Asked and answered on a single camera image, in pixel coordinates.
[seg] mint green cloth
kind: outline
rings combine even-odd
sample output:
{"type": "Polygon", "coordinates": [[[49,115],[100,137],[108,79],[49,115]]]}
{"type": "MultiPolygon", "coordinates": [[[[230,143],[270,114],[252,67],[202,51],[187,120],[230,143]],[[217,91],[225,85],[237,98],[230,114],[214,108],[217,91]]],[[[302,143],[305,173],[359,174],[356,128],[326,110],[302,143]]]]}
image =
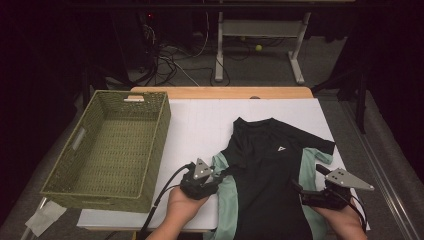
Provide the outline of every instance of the mint green cloth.
{"type": "MultiPolygon", "coordinates": [[[[315,186],[315,159],[325,164],[333,161],[333,156],[320,152],[315,148],[305,148],[302,153],[302,162],[299,171],[299,184],[303,189],[316,191],[315,186]]],[[[228,168],[227,160],[222,153],[218,153],[212,159],[215,172],[228,168]]],[[[219,185],[218,194],[218,227],[215,231],[203,234],[204,240],[231,240],[237,229],[238,218],[238,195],[237,187],[232,176],[224,178],[219,185]]],[[[327,222],[325,219],[308,206],[303,206],[303,213],[312,231],[314,240],[324,240],[327,234],[327,222]]]]}
{"type": "MultiPolygon", "coordinates": [[[[333,161],[333,156],[320,152],[315,148],[304,148],[302,153],[302,162],[299,171],[299,184],[304,190],[316,191],[315,185],[315,159],[325,164],[333,161]]],[[[314,240],[323,240],[327,234],[327,222],[324,217],[315,212],[309,206],[302,205],[303,213],[308,220],[314,240]]]]}
{"type": "MultiPolygon", "coordinates": [[[[228,168],[227,160],[222,153],[218,153],[212,159],[215,172],[221,172],[228,168]]],[[[237,229],[238,197],[236,182],[232,176],[224,178],[218,189],[218,227],[215,232],[203,234],[204,240],[230,240],[234,238],[237,229]]]]}

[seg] wooden table edge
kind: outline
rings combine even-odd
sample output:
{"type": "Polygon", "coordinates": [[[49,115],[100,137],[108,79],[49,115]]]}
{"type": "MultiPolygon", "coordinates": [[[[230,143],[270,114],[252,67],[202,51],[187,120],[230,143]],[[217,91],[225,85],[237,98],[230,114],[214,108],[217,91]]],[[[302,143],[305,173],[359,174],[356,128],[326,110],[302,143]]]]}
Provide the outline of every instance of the wooden table edge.
{"type": "Polygon", "coordinates": [[[305,99],[307,87],[135,87],[132,92],[163,92],[170,99],[305,99]]]}

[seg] human arm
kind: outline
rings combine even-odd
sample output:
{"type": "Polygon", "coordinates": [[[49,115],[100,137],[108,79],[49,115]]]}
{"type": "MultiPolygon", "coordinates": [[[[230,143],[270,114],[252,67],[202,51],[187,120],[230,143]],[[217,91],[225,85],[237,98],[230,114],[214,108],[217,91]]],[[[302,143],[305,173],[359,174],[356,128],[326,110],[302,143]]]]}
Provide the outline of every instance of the human arm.
{"type": "Polygon", "coordinates": [[[208,200],[188,198],[180,189],[175,187],[169,193],[166,217],[163,222],[147,238],[148,240],[177,239],[181,229],[193,219],[200,207],[208,200]]]}
{"type": "Polygon", "coordinates": [[[361,227],[358,214],[350,207],[346,206],[342,210],[331,210],[326,208],[312,207],[321,214],[340,240],[363,240],[367,239],[361,227]]]}

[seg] white paper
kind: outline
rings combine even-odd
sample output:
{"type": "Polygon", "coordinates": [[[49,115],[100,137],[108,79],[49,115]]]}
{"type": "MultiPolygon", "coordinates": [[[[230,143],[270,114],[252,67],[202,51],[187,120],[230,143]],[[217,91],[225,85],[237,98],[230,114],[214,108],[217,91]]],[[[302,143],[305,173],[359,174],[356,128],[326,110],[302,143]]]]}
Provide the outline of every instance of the white paper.
{"type": "Polygon", "coordinates": [[[32,232],[39,237],[47,230],[60,216],[65,213],[66,208],[59,206],[55,202],[48,202],[41,209],[37,209],[34,215],[25,223],[32,232]]]}
{"type": "MultiPolygon", "coordinates": [[[[184,164],[195,162],[197,158],[211,164],[212,157],[227,147],[233,122],[238,117],[246,121],[275,118],[334,141],[317,99],[171,99],[170,107],[171,121],[154,199],[169,177],[184,164]]],[[[345,169],[337,147],[334,150],[333,163],[326,167],[345,169]]],[[[179,184],[182,174],[170,186],[179,184]]],[[[324,187],[322,174],[317,174],[316,183],[318,189],[324,187]]],[[[156,228],[163,221],[167,202],[168,194],[165,194],[149,224],[150,228],[156,228]]],[[[84,209],[77,226],[111,230],[140,229],[146,218],[147,214],[143,213],[84,209]]],[[[214,229],[217,221],[218,199],[216,195],[212,195],[185,229],[214,229]]]]}

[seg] green wicker basket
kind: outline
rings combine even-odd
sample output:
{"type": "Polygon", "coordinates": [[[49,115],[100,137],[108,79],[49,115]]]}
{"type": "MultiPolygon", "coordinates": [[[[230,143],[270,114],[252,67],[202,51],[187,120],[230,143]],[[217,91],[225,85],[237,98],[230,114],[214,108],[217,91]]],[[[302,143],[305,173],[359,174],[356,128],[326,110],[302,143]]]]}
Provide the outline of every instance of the green wicker basket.
{"type": "Polygon", "coordinates": [[[166,92],[96,91],[41,194],[67,208],[148,212],[170,118],[166,92]]]}

